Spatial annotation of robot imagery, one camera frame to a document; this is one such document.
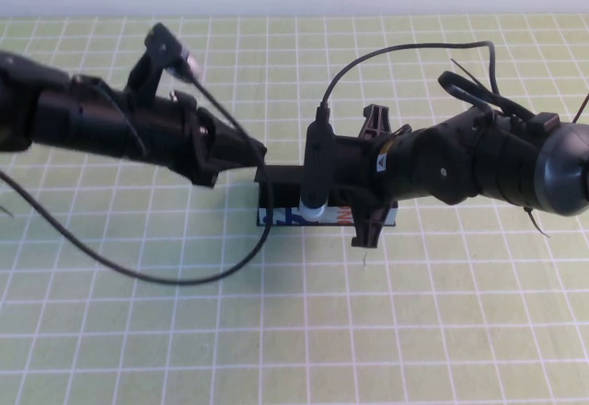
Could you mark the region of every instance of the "label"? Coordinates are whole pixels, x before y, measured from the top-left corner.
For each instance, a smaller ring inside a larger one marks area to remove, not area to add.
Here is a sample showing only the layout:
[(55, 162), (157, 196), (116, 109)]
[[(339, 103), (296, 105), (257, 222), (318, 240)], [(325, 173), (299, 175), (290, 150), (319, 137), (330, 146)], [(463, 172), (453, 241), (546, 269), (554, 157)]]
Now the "label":
[(387, 170), (387, 154), (380, 154), (376, 158), (376, 172), (384, 172)]
[[(385, 226), (394, 226), (397, 219), (396, 208), (388, 212)], [(266, 209), (258, 208), (258, 225), (266, 225)], [(272, 214), (275, 226), (353, 226), (352, 209), (350, 207), (326, 207), (325, 212), (317, 221), (306, 220), (298, 207), (275, 208)]]

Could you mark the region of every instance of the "white grid line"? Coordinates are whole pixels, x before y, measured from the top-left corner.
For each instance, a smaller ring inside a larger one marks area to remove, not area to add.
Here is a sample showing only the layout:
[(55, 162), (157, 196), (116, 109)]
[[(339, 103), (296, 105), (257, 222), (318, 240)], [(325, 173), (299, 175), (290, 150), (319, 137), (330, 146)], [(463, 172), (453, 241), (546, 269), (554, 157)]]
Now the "white grid line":
[[(438, 16), (438, 20), (440, 21), (440, 25), (442, 25), (442, 19), (440, 19), (440, 17)], [(470, 29), (472, 30), (472, 26), (470, 25), (470, 20), (468, 19), (468, 26), (470, 27)], [(477, 294), (477, 302), (479, 303), (479, 309), (480, 309), (480, 315), (482, 317), (483, 320), (483, 325), (485, 327), (485, 335), (487, 336), (487, 340), (489, 341), (489, 347), (491, 348), (491, 356), (493, 359), (493, 362), (495, 364), (495, 374), (497, 376), (497, 382), (499, 383), (499, 389), (501, 391), (501, 397), (502, 400), (507, 399), (505, 397), (505, 388), (503, 386), (503, 382), (501, 379), (501, 372), (499, 370), (499, 366), (497, 365), (497, 355), (495, 353), (495, 345), (493, 344), (493, 339), (491, 337), (491, 332), (489, 330), (489, 323), (487, 320), (487, 314), (485, 313), (485, 308), (484, 305), (482, 304), (482, 299), (480, 297), (480, 289), (479, 289), (479, 283), (477, 282), (477, 274), (475, 273), (475, 269), (472, 265), (472, 259), (471, 259), (471, 255), (470, 255), (470, 249), (468, 247), (468, 241), (467, 241), (467, 236), (465, 235), (464, 232), (464, 226), (462, 223), (462, 217), (460, 216), (460, 212), (458, 211), (458, 208), (456, 207), (456, 218), (458, 219), (458, 224), (460, 225), (460, 234), (462, 236), (462, 243), (464, 244), (464, 248), (465, 251), (467, 252), (467, 261), (468, 261), (468, 268), (470, 269), (470, 275), (472, 276), (472, 283), (475, 287), (475, 292)]]
[[(121, 44), (121, 39), (122, 39), (122, 35), (123, 35), (123, 30), (125, 28), (125, 23), (126, 21), (123, 19), (122, 23), (121, 23), (121, 34), (119, 35), (119, 40), (118, 40), (118, 45)], [(114, 54), (112, 54), (112, 63), (115, 63), (116, 60), (116, 52)], [(115, 182), (117, 181), (117, 179), (119, 178), (120, 174), (121, 174), (121, 167), (122, 167), (122, 161), (119, 161), (119, 168), (117, 169), (117, 177), (115, 178)], [(153, 172), (153, 177), (152, 177), (152, 185), (155, 184), (156, 181), (156, 173), (157, 173), (157, 168), (154, 168), (154, 172)], [(154, 190), (151, 190), (151, 194), (150, 194), (150, 199), (149, 199), (149, 205), (147, 207), (147, 212), (149, 212), (149, 209), (151, 208), (152, 202), (153, 202), (153, 197), (154, 197)], [(144, 234), (143, 234), (143, 238), (145, 240), (145, 234), (147, 233), (147, 220), (145, 220), (145, 227), (144, 227)], [(143, 250), (144, 250), (144, 244), (145, 241), (142, 241), (141, 243), (141, 249), (139, 252), (139, 265), (138, 265), (138, 269), (141, 269), (141, 258), (143, 257)], [(132, 314), (133, 314), (133, 302), (134, 302), (134, 298), (135, 298), (135, 293), (137, 291), (137, 285), (139, 284), (139, 281), (134, 280), (132, 282), (133, 284), (133, 291), (132, 291), (132, 295), (131, 295), (131, 299), (130, 301), (130, 305), (129, 305), (129, 311), (127, 312), (127, 319), (125, 322), (125, 334), (123, 334), (122, 336), (122, 346), (121, 346), (121, 354), (119, 357), (119, 371), (117, 373), (117, 378), (115, 380), (115, 384), (114, 384), (114, 391), (112, 393), (112, 405), (116, 405), (117, 401), (118, 401), (118, 396), (119, 396), (119, 386), (121, 384), (121, 373), (122, 373), (122, 368), (123, 368), (123, 363), (124, 363), (124, 358), (125, 358), (125, 348), (126, 348), (126, 343), (127, 343), (127, 336), (128, 336), (128, 332), (129, 332), (129, 328), (131, 325), (131, 318), (132, 318)]]
[[(509, 56), (510, 57), (513, 57), (512, 52), (510, 51), (509, 48), (507, 48), (507, 52), (509, 53)], [(521, 76), (521, 74), (519, 72), (519, 68), (517, 67), (517, 64), (515, 64), (515, 71), (516, 71), (516, 73), (518, 75)], [(529, 96), (523, 80), (522, 80), (522, 85), (523, 85), (525, 94), (527, 96)], [(499, 227), (503, 231), (502, 219), (499, 216), (499, 213), (498, 212), (496, 213), (496, 215), (497, 215), (497, 219), (499, 221)], [(512, 252), (509, 249), (509, 244), (507, 243), (507, 238), (506, 238), (505, 235), (503, 235), (503, 240), (505, 241), (505, 247), (507, 248), (507, 252), (509, 253), (510, 258), (511, 258), (512, 257)], [(517, 273), (517, 269), (515, 268), (515, 265), (514, 265), (513, 262), (512, 262), (512, 269), (513, 269), (514, 274), (515, 274), (515, 280), (517, 281), (517, 286), (518, 286), (518, 288), (521, 289), (522, 288), (522, 285), (521, 285), (521, 281), (520, 281), (520, 278), (519, 278), (519, 274)], [(524, 310), (525, 310), (525, 315), (527, 316), (527, 320), (528, 320), (529, 324), (532, 325), (533, 321), (532, 321), (532, 317), (530, 315), (529, 306), (528, 306), (527, 300), (525, 299), (525, 296), (523, 294), (522, 294), (522, 302), (524, 304)], [(531, 327), (531, 330), (532, 330), (532, 336), (533, 336), (533, 339), (534, 339), (534, 344), (536, 345), (537, 353), (541, 357), (541, 355), (542, 355), (542, 349), (540, 348), (540, 344), (539, 344), (538, 339), (537, 339), (536, 330), (533, 327)], [(554, 392), (552, 391), (552, 385), (550, 384), (548, 371), (546, 370), (546, 364), (544, 363), (543, 360), (541, 361), (541, 365), (542, 365), (542, 373), (544, 374), (544, 379), (546, 380), (546, 383), (547, 383), (547, 386), (548, 386), (550, 398), (551, 398), (552, 402), (554, 403), (554, 400), (555, 400), (555, 398), (554, 398)]]
[[(411, 30), (412, 30), (412, 34), (413, 34), (413, 40), (417, 41), (416, 35), (415, 35), (415, 28), (413, 27), (413, 21), (410, 17), (410, 23), (411, 23)], [(416, 51), (417, 53), (417, 59), (418, 61), (421, 61), (422, 57), (420, 55), (419, 51)], [(422, 76), (425, 77), (425, 71), (423, 70), (423, 66), (420, 65), (420, 69), (422, 70)], [(427, 86), (427, 83), (424, 82), (425, 84), (425, 91), (426, 91), (426, 96), (429, 102), (429, 106), (430, 106), (430, 111), (432, 113), (432, 118), (434, 121), (434, 124), (436, 122), (436, 118), (435, 118), (435, 114), (433, 113), (433, 104), (432, 104), (432, 100), (431, 100), (431, 96), (430, 96), (430, 91), (429, 88)], [(427, 270), (428, 273), (430, 275), (430, 284), (432, 285), (432, 289), (434, 291), (434, 295), (433, 295), (433, 303), (435, 305), (435, 313), (437, 315), (437, 319), (438, 319), (438, 323), (442, 324), (442, 314), (440, 312), (440, 306), (439, 306), (439, 302), (438, 302), (438, 294), (435, 291), (435, 282), (433, 280), (433, 272), (432, 272), (432, 264), (431, 264), (431, 259), (430, 259), (430, 254), (427, 248), (427, 241), (425, 240), (425, 234), (424, 229), (423, 229), (423, 223), (422, 223), (422, 215), (420, 213), (420, 209), (417, 209), (417, 220), (420, 226), (420, 230), (422, 232), (422, 244), (423, 244), (423, 250), (425, 251), (425, 260), (427, 263)], [(456, 401), (456, 385), (455, 385), (455, 381), (454, 381), (454, 374), (452, 373), (452, 367), (450, 366), (450, 354), (448, 352), (448, 345), (447, 345), (447, 340), (445, 337), (445, 331), (444, 329), (441, 329), (442, 332), (442, 345), (444, 347), (444, 354), (445, 354), (445, 358), (447, 361), (447, 367), (448, 367), (448, 376), (450, 378), (450, 387), (452, 389), (452, 398), (454, 399), (454, 401)]]
[[(270, 18), (266, 16), (266, 48), (268, 48), (270, 38)], [(268, 52), (266, 52), (266, 72), (265, 78), (268, 78)], [(268, 83), (264, 88), (264, 137), (263, 143), (266, 145), (268, 143)], [(265, 296), (265, 283), (264, 283), (264, 270), (265, 270), (265, 263), (266, 263), (266, 249), (263, 248), (260, 250), (260, 268), (261, 268), (261, 287), (260, 287), (260, 356), (259, 356), (259, 364), (260, 370), (258, 373), (258, 403), (259, 405), (263, 405), (264, 403), (264, 332), (262, 331), (264, 328), (264, 296)]]
[[(327, 32), (327, 23), (325, 23), (324, 21), (324, 25), (325, 25), (325, 46), (326, 48), (328, 48), (328, 32)], [(358, 53), (358, 39), (356, 37), (356, 25), (354, 23), (354, 19), (352, 19), (352, 29), (353, 29), (353, 39), (354, 39), (354, 44), (356, 45), (356, 54), (355, 56), (358, 57), (360, 56)], [(360, 78), (360, 93), (361, 93), (361, 97), (362, 97), (362, 101), (365, 101), (364, 98), (364, 88), (362, 86), (362, 72), (360, 70), (358, 70), (358, 76)], [(345, 236), (343, 235), (344, 233), (344, 227), (341, 227), (341, 245), (342, 245), (342, 249), (343, 249), (343, 261), (347, 262), (348, 261), (348, 253), (346, 252), (346, 242), (345, 242)], [(347, 293), (347, 302), (348, 302), (348, 320), (350, 321), (350, 345), (351, 345), (351, 352), (352, 352), (352, 370), (353, 370), (353, 389), (354, 389), (354, 393), (356, 396), (356, 402), (360, 403), (360, 386), (358, 384), (358, 370), (357, 370), (357, 360), (356, 360), (356, 349), (355, 349), (355, 345), (354, 345), (354, 336), (353, 336), (353, 318), (352, 318), (352, 300), (351, 300), (351, 295), (350, 295), (350, 275), (348, 274), (348, 266), (345, 265), (343, 267), (343, 274), (345, 277), (345, 282), (346, 282), (346, 293)]]
[[(237, 18), (237, 38), (236, 38), (236, 52), (239, 51), (239, 28), (240, 28), (240, 17)], [(231, 109), (236, 108), (236, 97), (237, 97), (237, 69), (238, 69), (238, 59), (236, 57), (236, 65), (235, 65), (235, 72), (234, 72), (234, 85), (233, 85), (233, 103)], [(223, 215), (223, 238), (224, 241), (221, 245), (221, 268), (220, 271), (224, 269), (225, 264), (225, 254), (226, 254), (226, 246), (225, 246), (225, 238), (227, 235), (227, 207), (229, 205), (229, 192), (224, 195), (225, 199), (225, 213)], [(217, 301), (217, 316), (216, 316), (216, 328), (214, 332), (214, 344), (213, 344), (213, 372), (211, 373), (211, 405), (214, 405), (214, 389), (215, 389), (215, 372), (217, 369), (217, 354), (218, 354), (218, 345), (219, 345), (219, 328), (221, 324), (221, 295), (223, 293), (223, 280), (219, 281), (219, 292), (218, 297), (219, 300)]]
[[(182, 17), (180, 19), (180, 24), (179, 24), (179, 38), (182, 39), (182, 25), (184, 23), (184, 17)], [(209, 37), (210, 35), (207, 37), (207, 46), (209, 43)], [(204, 71), (202, 73), (202, 81), (203, 83), (206, 81), (206, 71)], [(191, 196), (192, 196), (192, 192), (189, 191), (188, 192), (188, 200), (186, 202), (186, 209), (184, 210), (184, 212), (186, 212), (186, 215), (184, 216), (184, 233), (183, 233), (183, 239), (182, 239), (182, 247), (180, 249), (180, 261), (179, 261), (179, 265), (178, 265), (178, 272), (176, 273), (177, 278), (180, 278), (182, 275), (182, 270), (184, 269), (184, 256), (186, 254), (186, 236), (188, 235), (188, 225), (189, 225), (189, 214), (190, 214), (190, 210), (189, 207), (191, 206)], [(174, 296), (174, 306), (172, 307), (172, 320), (171, 320), (171, 324), (170, 324), (170, 330), (173, 330), (176, 326), (176, 311), (178, 308), (178, 296), (180, 294), (179, 291), (179, 287), (176, 287), (176, 295)], [(166, 404), (166, 392), (167, 392), (167, 377), (169, 374), (169, 367), (170, 367), (170, 358), (172, 356), (172, 345), (173, 345), (173, 341), (174, 341), (174, 333), (170, 332), (169, 333), (169, 338), (167, 339), (167, 354), (166, 354), (166, 372), (164, 373), (164, 381), (163, 381), (163, 387), (162, 387), (162, 400), (161, 400), (161, 405), (165, 405)]]
[[(94, 21), (92, 23), (92, 30), (90, 30), (90, 35), (92, 35), (92, 33), (94, 32), (94, 29), (96, 27), (97, 21), (98, 21), (98, 18), (95, 17), (94, 18)], [(84, 55), (82, 55), (82, 60), (80, 60), (80, 69), (82, 69), (84, 67), (84, 61), (86, 60), (89, 46), (90, 46), (90, 39), (87, 39), (86, 50), (84, 51)], [(79, 194), (79, 189), (80, 189), (80, 186), (82, 184), (82, 177), (84, 176), (84, 168), (85, 168), (85, 166), (87, 164), (87, 161), (88, 161), (88, 154), (84, 155), (84, 161), (83, 161), (82, 167), (81, 167), (82, 170), (80, 170), (80, 175), (79, 175), (78, 180), (77, 180), (76, 190), (74, 192), (74, 197), (72, 198), (72, 203), (70, 204), (70, 211), (69, 211), (69, 214), (67, 215), (67, 221), (65, 223), (65, 225), (68, 226), (68, 227), (69, 227), (70, 222), (72, 220), (72, 215), (73, 215), (74, 209), (75, 209), (75, 202), (77, 200), (77, 197), (78, 197), (78, 194)], [(54, 268), (52, 270), (52, 275), (54, 275), (56, 273), (55, 270), (58, 267), (59, 257), (62, 254), (62, 250), (64, 248), (64, 243), (65, 243), (65, 239), (64, 238), (61, 238), (61, 242), (60, 242), (59, 249), (58, 249), (58, 252), (57, 252), (57, 257), (55, 258), (55, 265), (54, 265)], [(91, 294), (92, 294), (92, 289), (94, 287), (94, 275), (95, 275), (95, 273), (92, 275), (92, 283), (90, 283), (90, 289), (88, 290), (88, 296), (91, 296)], [(74, 369), (75, 369), (75, 365), (77, 363), (77, 358), (79, 356), (81, 342), (82, 342), (82, 337), (80, 336), (80, 337), (78, 337), (77, 343), (75, 344), (74, 357), (72, 359), (72, 374), (67, 379), (67, 388), (65, 390), (64, 404), (67, 404), (67, 402), (69, 401), (70, 392), (72, 390), (72, 381), (74, 380)]]
[[(295, 44), (294, 44), (294, 48), (296, 50), (296, 63), (295, 63), (295, 69), (296, 69), (296, 79), (300, 79), (301, 74), (300, 74), (300, 66), (299, 66), (299, 62), (298, 62), (298, 19), (297, 17), (294, 18), (294, 34), (295, 34)], [(296, 102), (296, 111), (298, 114), (298, 118), (300, 120), (301, 118), (301, 87), (299, 84), (296, 85), (296, 97), (297, 97), (297, 102)], [(303, 136), (303, 131), (301, 128), (301, 124), (300, 122), (297, 124), (298, 125), (298, 138), (299, 138), (299, 142), (298, 142), (298, 156), (299, 159), (301, 157), (305, 157), (305, 151), (304, 151), (304, 142), (303, 140), (305, 140), (306, 138)], [(306, 289), (306, 266), (307, 266), (307, 261), (306, 261), (306, 242), (305, 242), (305, 230), (301, 229), (301, 250), (302, 250), (302, 255), (303, 255), (303, 293), (305, 294), (305, 296), (303, 296), (303, 314), (304, 314), (304, 322), (305, 322), (305, 326), (304, 326), (304, 330), (305, 330), (305, 379), (306, 379), (306, 403), (310, 404), (311, 403), (311, 374), (310, 374), (310, 369), (309, 369), (309, 329), (308, 329), (308, 324), (309, 324), (309, 316), (308, 316), (308, 306), (307, 306), (307, 299), (306, 299), (306, 295), (307, 295), (307, 289)]]
[[(35, 23), (35, 28), (33, 29), (33, 34), (34, 34), (34, 32), (36, 31), (38, 24), (39, 24), (39, 22), (36, 22), (36, 23)], [(66, 27), (66, 26), (67, 26), (67, 19), (66, 19), (66, 20), (65, 20), (65, 22), (62, 24), (62, 34), (61, 34), (60, 40), (61, 40), (61, 38), (64, 36), (64, 33), (65, 33), (65, 27)], [(57, 52), (55, 52), (55, 53), (53, 54), (53, 56), (52, 56), (52, 60), (55, 58), (55, 54), (56, 54), (56, 53), (57, 53)], [(50, 153), (49, 153), (49, 157), (50, 157), (50, 158), (51, 158), (51, 155), (52, 155), (52, 150), (50, 150)], [(43, 183), (43, 182), (44, 182), (44, 180), (45, 180), (45, 177), (47, 176), (47, 171), (48, 171), (48, 169), (49, 169), (49, 167), (46, 167), (46, 168), (43, 170), (43, 177), (41, 178), (41, 183)], [(22, 238), (21, 238), (21, 244), (18, 246), (18, 252), (17, 252), (17, 256), (16, 256), (16, 258), (15, 258), (15, 264), (18, 262), (18, 259), (20, 258), (20, 253), (21, 253), (21, 251), (22, 251), (22, 246), (24, 245), (25, 239), (26, 239), (26, 237), (27, 237), (27, 232), (28, 232), (28, 230), (29, 230), (29, 226), (30, 226), (30, 221), (31, 221), (31, 219), (32, 219), (32, 218), (29, 218), (29, 219), (27, 220), (27, 224), (26, 224), (26, 226), (25, 226), (25, 230), (24, 230), (24, 232), (23, 232), (23, 235), (22, 235)], [(20, 400), (21, 400), (21, 397), (22, 397), (22, 392), (23, 392), (23, 389), (24, 389), (24, 387), (25, 387), (25, 383), (27, 382), (27, 373), (28, 373), (28, 370), (29, 370), (29, 367), (30, 367), (30, 362), (32, 361), (32, 358), (33, 358), (33, 352), (34, 352), (34, 349), (35, 349), (35, 345), (36, 345), (36, 343), (37, 343), (37, 337), (38, 337), (38, 335), (39, 335), (40, 324), (41, 324), (41, 322), (42, 322), (43, 315), (45, 314), (45, 307), (47, 306), (47, 298), (49, 297), (49, 293), (50, 293), (50, 292), (51, 292), (51, 290), (52, 290), (52, 282), (53, 282), (53, 277), (54, 277), (54, 275), (55, 275), (55, 271), (54, 271), (54, 269), (57, 267), (57, 261), (58, 261), (58, 259), (59, 259), (59, 258), (58, 258), (58, 255), (56, 254), (56, 255), (55, 255), (55, 262), (53, 263), (53, 268), (52, 268), (52, 271), (50, 272), (50, 276), (49, 276), (49, 282), (48, 282), (48, 284), (47, 284), (47, 288), (46, 288), (46, 290), (45, 290), (45, 296), (44, 296), (43, 302), (41, 303), (41, 307), (40, 307), (40, 313), (39, 313), (39, 317), (38, 317), (38, 319), (37, 319), (37, 327), (35, 328), (35, 334), (33, 335), (33, 339), (32, 339), (32, 341), (31, 341), (31, 343), (30, 343), (30, 347), (29, 347), (29, 354), (28, 354), (28, 356), (27, 356), (27, 362), (26, 362), (26, 365), (25, 365), (25, 371), (24, 371), (24, 375), (23, 375), (23, 377), (21, 377), (21, 379), (20, 379), (20, 385), (18, 386), (18, 393), (17, 393), (17, 398), (16, 398), (16, 400), (15, 400), (15, 403), (16, 403), (16, 404), (19, 404), (19, 403), (20, 403)], [(12, 276), (12, 274), (8, 276), (8, 279), (9, 279), (9, 281), (6, 283), (6, 290), (9, 290), (9, 286), (10, 286), (10, 282), (11, 282), (11, 280), (10, 280), (10, 277)]]
[[(380, 17), (380, 26), (383, 29), (383, 37), (385, 38), (385, 45), (389, 46), (388, 44), (388, 38), (387, 38), (387, 33), (385, 31), (385, 21), (383, 19), (383, 17)], [(396, 86), (395, 86), (395, 76), (393, 73), (393, 66), (390, 60), (390, 53), (387, 54), (387, 64), (388, 64), (388, 72), (390, 74), (390, 80), (391, 80), (391, 84), (393, 86), (393, 91), (394, 91), (394, 95), (395, 97), (397, 96), (397, 90), (396, 90)], [(400, 117), (400, 115), (398, 116), (398, 127), (401, 127), (403, 125), (403, 121)], [(382, 247), (385, 251), (385, 256), (388, 256), (388, 251), (387, 251), (387, 242), (384, 240), (384, 236), (382, 235), (381, 232), (381, 238), (380, 238), (380, 243), (382, 243)], [(393, 286), (392, 286), (392, 280), (391, 280), (391, 275), (390, 275), (390, 269), (389, 266), (386, 265), (385, 268), (387, 269), (387, 286), (388, 286), (388, 291), (390, 292), (390, 306), (391, 306), (391, 310), (392, 310), (392, 314), (393, 314), (393, 323), (395, 324), (395, 339), (397, 340), (397, 353), (398, 353), (398, 360), (401, 366), (401, 382), (403, 384), (403, 398), (405, 401), (409, 400), (409, 388), (407, 387), (407, 379), (405, 376), (405, 370), (403, 369), (404, 364), (403, 364), (403, 352), (401, 350), (401, 342), (400, 342), (400, 335), (398, 334), (398, 320), (397, 320), (397, 309), (395, 308), (395, 298), (393, 296)]]

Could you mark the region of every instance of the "wire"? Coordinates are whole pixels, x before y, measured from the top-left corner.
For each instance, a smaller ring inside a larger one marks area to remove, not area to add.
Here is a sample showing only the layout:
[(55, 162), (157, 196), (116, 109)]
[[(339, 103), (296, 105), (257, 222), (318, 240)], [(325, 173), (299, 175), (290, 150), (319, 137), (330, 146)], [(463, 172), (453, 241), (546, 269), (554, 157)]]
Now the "wire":
[(80, 249), (82, 252), (86, 253), (87, 256), (92, 258), (93, 260), (99, 262), (100, 264), (108, 267), (115, 272), (120, 274), (124, 274), (125, 276), (129, 276), (134, 279), (138, 279), (140, 281), (145, 281), (148, 283), (155, 283), (155, 284), (162, 284), (162, 285), (202, 285), (213, 283), (215, 281), (219, 281), (221, 279), (226, 278), (227, 276), (232, 275), (235, 272), (238, 272), (243, 267), (245, 267), (254, 257), (258, 254), (261, 250), (262, 246), (266, 242), (268, 235), (270, 234), (270, 230), (272, 227), (272, 217), (273, 217), (273, 209), (274, 209), (274, 194), (271, 186), (270, 176), (268, 175), (268, 170), (266, 169), (266, 164), (264, 162), (263, 156), (260, 154), (256, 146), (253, 144), (251, 138), (249, 137), (248, 133), (243, 129), (243, 127), (231, 116), (231, 114), (219, 103), (196, 79), (193, 77), (192, 79), (193, 85), (195, 85), (202, 94), (223, 114), (225, 118), (227, 118), (236, 128), (239, 135), (247, 141), (249, 148), (253, 151), (256, 160), (258, 161), (258, 166), (262, 173), (262, 176), (265, 178), (267, 189), (267, 222), (264, 230), (260, 236), (260, 239), (253, 247), (253, 249), (243, 258), (240, 262), (233, 265), (232, 267), (228, 268), (223, 272), (219, 272), (217, 274), (213, 274), (210, 276), (205, 276), (202, 278), (194, 278), (194, 279), (169, 279), (169, 278), (161, 278), (158, 276), (145, 274), (142, 272), (136, 272), (134, 270), (128, 269), (126, 267), (122, 267), (121, 265), (117, 264), (99, 255), (96, 251), (91, 249), (89, 246), (84, 244), (80, 239), (78, 239), (70, 230), (67, 229), (62, 223), (60, 223), (55, 217), (49, 213), (43, 205), (38, 202), (30, 193), (28, 193), (22, 186), (20, 186), (16, 181), (14, 181), (10, 176), (8, 176), (4, 171), (0, 170), (0, 179), (4, 181), (9, 187), (11, 187), (16, 193), (18, 193), (30, 206), (47, 221), (55, 230), (61, 233), (65, 239), (67, 239), (72, 245)]
[(577, 110), (577, 114), (572, 119), (572, 122), (573, 123), (576, 123), (579, 120), (579, 118), (583, 114), (583, 111), (585, 110), (585, 107), (587, 106), (587, 102), (589, 102), (589, 94), (587, 94), (587, 97), (585, 97), (585, 100), (583, 101), (583, 104), (581, 105), (581, 107), (579, 108), (579, 110)]
[(331, 95), (331, 92), (333, 92), (333, 88), (338, 84), (344, 75), (346, 75), (356, 65), (365, 62), (370, 58), (376, 57), (377, 55), (382, 55), (383, 53), (388, 52), (404, 51), (407, 49), (474, 49), (481, 47), (489, 48), (489, 81), (491, 82), (491, 90), (493, 93), (499, 95), (497, 78), (495, 76), (495, 45), (492, 43), (492, 41), (475, 41), (472, 43), (408, 43), (389, 46), (387, 48), (379, 49), (378, 51), (369, 52), (346, 65), (333, 77), (331, 83), (329, 83), (329, 86), (323, 95), (323, 99), (321, 100), (321, 107), (328, 106), (329, 96)]
[(135, 128), (133, 127), (133, 125), (131, 124), (129, 119), (127, 118), (127, 114), (122, 111), (121, 107), (117, 103), (117, 100), (112, 96), (112, 93), (109, 92), (108, 90), (103, 89), (100, 86), (93, 86), (93, 85), (89, 85), (89, 86), (92, 87), (92, 90), (95, 90), (96, 92), (98, 92), (103, 98), (107, 99), (109, 101), (109, 103), (112, 105), (112, 107), (117, 112), (120, 113), (122, 118), (125, 120), (125, 124), (127, 124), (127, 127), (131, 131), (131, 135), (135, 139), (135, 142), (139, 146), (139, 150), (141, 150), (141, 155), (147, 156), (147, 149), (145, 148), (145, 144), (144, 144), (143, 140), (141, 139), (141, 137), (139, 136), (139, 133), (137, 133), (137, 131), (135, 130)]

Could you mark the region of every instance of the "table surface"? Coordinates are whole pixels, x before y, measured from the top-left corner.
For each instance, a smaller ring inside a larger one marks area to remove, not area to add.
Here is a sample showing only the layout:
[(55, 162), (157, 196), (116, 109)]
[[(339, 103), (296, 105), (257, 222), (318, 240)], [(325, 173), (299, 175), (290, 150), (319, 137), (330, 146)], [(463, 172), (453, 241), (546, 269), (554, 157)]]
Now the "table surface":
[[(302, 161), (329, 79), (385, 45), (494, 41), (502, 93), (565, 121), (589, 89), (582, 15), (4, 18), (0, 49), (122, 87), (156, 20), (271, 163)], [(396, 52), (350, 72), (335, 130), (356, 134), (370, 103), (394, 127), (465, 109), (436, 81), (451, 56), (485, 78), (483, 50)], [(159, 92), (172, 87), (191, 92), (169, 76)], [(93, 248), (146, 272), (217, 272), (260, 233), (252, 170), (210, 191), (36, 145), (0, 164)], [(177, 289), (95, 265), (6, 188), (0, 203), (16, 215), (0, 217), (3, 404), (589, 403), (589, 215), (536, 214), (546, 238), (501, 202), (408, 201), (376, 250), (352, 249), (347, 227), (276, 229), (234, 277)]]

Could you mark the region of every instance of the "black robotic arm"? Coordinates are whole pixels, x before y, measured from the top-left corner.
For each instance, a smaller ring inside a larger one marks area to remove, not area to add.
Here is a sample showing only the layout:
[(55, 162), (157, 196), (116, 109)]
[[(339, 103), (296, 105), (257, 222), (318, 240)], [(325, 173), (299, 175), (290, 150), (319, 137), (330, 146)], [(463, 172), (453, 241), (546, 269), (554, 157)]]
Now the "black robotic arm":
[[(203, 284), (246, 265), (260, 250), (271, 226), (314, 224), (326, 207), (348, 207), (356, 229), (355, 247), (377, 247), (389, 211), (399, 201), (433, 196), (446, 204), (484, 195), (512, 205), (559, 215), (589, 206), (589, 126), (560, 121), (557, 113), (533, 114), (502, 97), (491, 75), (489, 91), (480, 82), (443, 73), (440, 84), (470, 109), (433, 127), (391, 131), (386, 107), (364, 109), (357, 137), (338, 136), (329, 124), (329, 93), (339, 78), (364, 59), (392, 50), (420, 47), (489, 46), (488, 42), (431, 43), (385, 48), (358, 59), (334, 78), (306, 134), (302, 166), (266, 166), (265, 146), (247, 136), (238, 122), (198, 82), (190, 54), (161, 24), (145, 39), (145, 53), (124, 90), (100, 78), (68, 74), (23, 56), (0, 52), (0, 152), (23, 152), (32, 143), (125, 158), (161, 167), (192, 184), (213, 187), (220, 172), (258, 168), (260, 208), (265, 226), (260, 242), (236, 266), (199, 280), (177, 281), (139, 274), (99, 256), (51, 217), (6, 173), (0, 179), (23, 196), (68, 240), (95, 260), (144, 281)], [(193, 83), (232, 123), (231, 127), (173, 92), (156, 95), (164, 71)], [(273, 208), (297, 207), (304, 222), (280, 223)]]

